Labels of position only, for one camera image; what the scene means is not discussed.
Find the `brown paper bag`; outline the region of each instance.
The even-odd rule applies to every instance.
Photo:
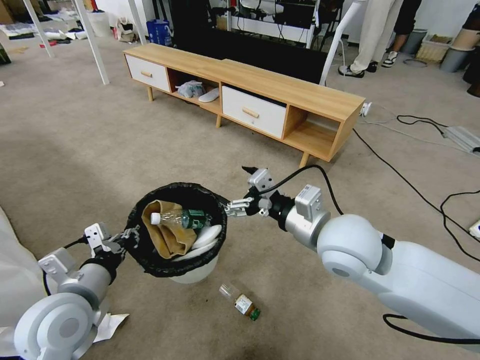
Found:
[[[156,251],[164,259],[170,259],[176,255],[185,255],[197,239],[197,235],[193,229],[186,229],[181,226],[152,225],[150,215],[180,209],[182,207],[174,202],[155,200],[149,203],[141,214],[141,219],[148,230]]]

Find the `black garbage bag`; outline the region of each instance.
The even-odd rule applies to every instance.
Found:
[[[157,278],[181,276],[193,269],[212,261],[219,253],[227,235],[227,214],[220,199],[221,196],[191,182],[174,182],[149,192],[136,203],[128,216],[125,229],[140,225],[140,241],[137,248],[129,248],[130,255],[140,264],[146,273]],[[210,214],[212,225],[221,225],[218,241],[213,248],[197,257],[172,262],[161,257],[154,247],[149,232],[142,221],[145,207],[155,201],[163,200],[181,205],[184,209],[198,209]]]

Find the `beige pants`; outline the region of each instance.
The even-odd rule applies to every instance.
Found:
[[[350,66],[354,73],[368,68],[371,61],[382,61],[403,2],[404,0],[368,0],[361,26],[358,56]]]

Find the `beige carpet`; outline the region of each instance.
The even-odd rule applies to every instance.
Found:
[[[277,180],[297,169],[301,153],[216,117],[195,105],[131,81],[122,49],[112,39],[99,46],[111,84],[102,85],[86,41],[53,48],[47,57],[37,40],[0,42],[29,46],[0,66],[0,204],[18,238],[37,257],[78,238],[98,221],[119,231],[137,200],[159,186],[197,182],[237,199],[247,190],[240,166],[269,167]],[[349,59],[355,53],[349,49]],[[373,101],[368,121],[392,113],[431,117],[480,134],[480,99],[466,93],[461,74],[401,61],[363,79],[341,78],[334,67],[328,85]],[[428,125],[390,126],[449,144]],[[434,204],[449,193],[477,189],[479,159],[426,144],[377,125],[358,132]],[[346,213],[368,218],[399,240],[415,241],[480,272],[442,229],[441,217],[352,134],[325,166]],[[291,196],[306,183],[321,186],[309,170],[283,187]],[[451,201],[447,211],[464,226],[479,217],[479,197]],[[336,215],[325,193],[325,202]],[[459,233],[464,247],[480,245]],[[85,247],[72,250],[79,262]],[[262,310],[255,323],[219,294],[223,281],[242,284]],[[127,258],[110,286],[113,313],[130,313],[113,339],[95,344],[92,359],[335,359],[472,360],[464,349],[414,339],[390,330],[387,310],[357,285],[328,274],[317,255],[280,231],[271,219],[231,219],[227,241],[211,276],[181,285],[142,273]]]

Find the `blue box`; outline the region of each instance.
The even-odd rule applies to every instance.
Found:
[[[172,46],[172,38],[169,33],[169,22],[167,20],[149,20],[146,22],[148,38],[151,43]]]

